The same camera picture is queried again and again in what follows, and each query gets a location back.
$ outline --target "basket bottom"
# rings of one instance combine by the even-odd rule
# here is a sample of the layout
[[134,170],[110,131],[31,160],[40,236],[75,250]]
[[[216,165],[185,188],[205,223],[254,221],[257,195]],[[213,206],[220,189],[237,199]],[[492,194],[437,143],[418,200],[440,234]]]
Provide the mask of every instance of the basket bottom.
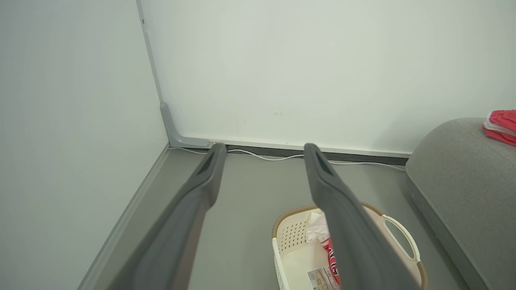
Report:
[[328,253],[319,242],[295,246],[292,251],[283,251],[280,256],[290,289],[313,290],[308,272],[329,266]]

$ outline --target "white cable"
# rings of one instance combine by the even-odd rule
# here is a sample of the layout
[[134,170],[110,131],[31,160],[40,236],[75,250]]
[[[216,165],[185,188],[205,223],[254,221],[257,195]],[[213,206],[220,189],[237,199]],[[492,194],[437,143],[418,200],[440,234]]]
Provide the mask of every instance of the white cable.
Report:
[[[194,151],[194,150],[190,150],[190,149],[186,149],[186,148],[181,148],[181,147],[170,147],[170,149],[181,149],[181,150],[188,151],[188,152],[195,153],[195,154],[206,154],[207,153],[207,152],[197,152],[197,151]],[[228,150],[228,152],[235,152],[235,151],[247,153],[247,154],[256,156],[256,157],[258,157],[260,159],[267,160],[267,161],[282,161],[282,160],[287,160],[287,159],[294,158],[294,157],[303,157],[304,156],[303,154],[297,154],[297,155],[287,156],[287,157],[283,157],[283,158],[271,159],[271,158],[265,158],[265,157],[256,155],[256,154],[254,154],[252,152],[245,151],[245,150],[242,150],[242,149],[231,149],[231,150]],[[383,165],[383,166],[391,167],[391,168],[397,169],[399,171],[405,172],[405,169],[403,169],[403,168],[399,168],[399,167],[392,166],[392,165],[389,165],[389,164],[376,163],[376,162],[349,162],[349,163],[338,163],[338,162],[334,162],[334,161],[328,161],[328,162],[331,163],[331,164],[334,164],[334,165],[357,165],[357,164]]]

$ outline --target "laundry basket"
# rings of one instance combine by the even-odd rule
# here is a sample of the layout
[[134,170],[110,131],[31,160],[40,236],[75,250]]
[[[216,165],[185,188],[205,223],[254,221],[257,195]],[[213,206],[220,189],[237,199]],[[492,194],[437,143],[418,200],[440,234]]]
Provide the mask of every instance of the laundry basket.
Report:
[[[415,281],[421,286],[421,289],[426,290],[428,288],[426,271],[421,262],[417,245],[407,229],[370,204],[362,203],[362,206],[394,248]],[[328,267],[328,253],[321,244],[317,242],[307,243],[305,227],[311,212],[323,213],[316,206],[296,208],[279,217],[272,230],[274,265],[281,290],[312,290],[307,273],[314,269]],[[411,254],[407,253],[399,241],[396,240],[387,227],[386,223],[388,222],[398,227],[406,237],[412,249]],[[345,273],[341,273],[341,279],[346,279]]]

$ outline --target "wall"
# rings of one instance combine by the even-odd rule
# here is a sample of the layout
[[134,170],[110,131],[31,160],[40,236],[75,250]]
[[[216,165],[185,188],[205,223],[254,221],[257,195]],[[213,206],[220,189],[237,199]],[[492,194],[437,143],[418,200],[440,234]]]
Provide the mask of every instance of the wall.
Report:
[[167,143],[134,1],[0,3],[0,289],[75,289]]
[[185,136],[403,155],[444,121],[516,107],[514,1],[142,6]]

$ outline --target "basket handle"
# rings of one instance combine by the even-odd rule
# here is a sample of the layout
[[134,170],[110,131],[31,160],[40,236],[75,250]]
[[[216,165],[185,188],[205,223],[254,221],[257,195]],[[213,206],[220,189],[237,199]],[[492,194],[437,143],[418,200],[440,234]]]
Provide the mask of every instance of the basket handle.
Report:
[[[392,218],[392,217],[390,217],[388,215],[383,215],[382,219],[383,219],[383,226],[385,227],[387,232],[391,235],[391,237],[396,241],[396,243],[398,244],[398,247],[403,251],[405,256],[407,256],[407,258],[409,260],[414,261],[414,262],[421,261],[421,256],[420,256],[420,253],[419,253],[419,249],[417,248],[416,242],[414,241],[414,238],[409,233],[409,231],[399,221],[395,220],[394,218]],[[405,251],[405,249],[401,246],[401,244],[398,242],[396,237],[393,235],[391,230],[389,230],[389,228],[385,224],[386,221],[391,222],[393,225],[395,225],[402,232],[402,234],[405,236],[405,238],[409,242],[410,247],[412,248],[412,252],[414,253],[414,257],[410,257],[408,255],[408,253]]]

